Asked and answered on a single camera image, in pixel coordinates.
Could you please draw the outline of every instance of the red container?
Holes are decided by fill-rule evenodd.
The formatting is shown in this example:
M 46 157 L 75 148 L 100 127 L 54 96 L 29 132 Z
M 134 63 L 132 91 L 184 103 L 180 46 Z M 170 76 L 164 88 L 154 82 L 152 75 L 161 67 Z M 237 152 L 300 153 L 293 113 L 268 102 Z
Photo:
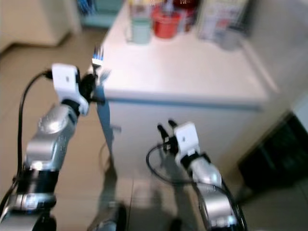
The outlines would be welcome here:
M 177 34 L 180 21 L 179 13 L 173 12 L 171 15 L 166 15 L 162 12 L 155 12 L 153 14 L 153 20 L 154 33 L 157 37 L 171 39 Z

